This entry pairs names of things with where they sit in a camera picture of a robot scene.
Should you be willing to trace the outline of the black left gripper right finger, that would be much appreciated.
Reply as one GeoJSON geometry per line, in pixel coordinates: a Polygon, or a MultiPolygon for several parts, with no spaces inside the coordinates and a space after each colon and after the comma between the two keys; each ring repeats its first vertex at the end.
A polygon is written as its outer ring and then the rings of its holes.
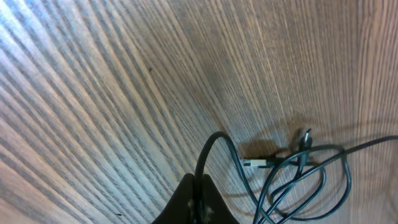
{"type": "Polygon", "coordinates": [[[208,174],[202,181],[203,213],[202,223],[205,224],[238,224],[219,193],[215,183],[208,174]]]}

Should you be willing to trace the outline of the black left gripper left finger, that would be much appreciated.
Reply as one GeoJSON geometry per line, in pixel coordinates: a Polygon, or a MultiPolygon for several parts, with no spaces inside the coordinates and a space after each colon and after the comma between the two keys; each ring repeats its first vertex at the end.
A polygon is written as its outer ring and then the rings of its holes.
{"type": "Polygon", "coordinates": [[[193,221],[193,174],[185,174],[169,202],[152,224],[191,224],[193,221]]]}

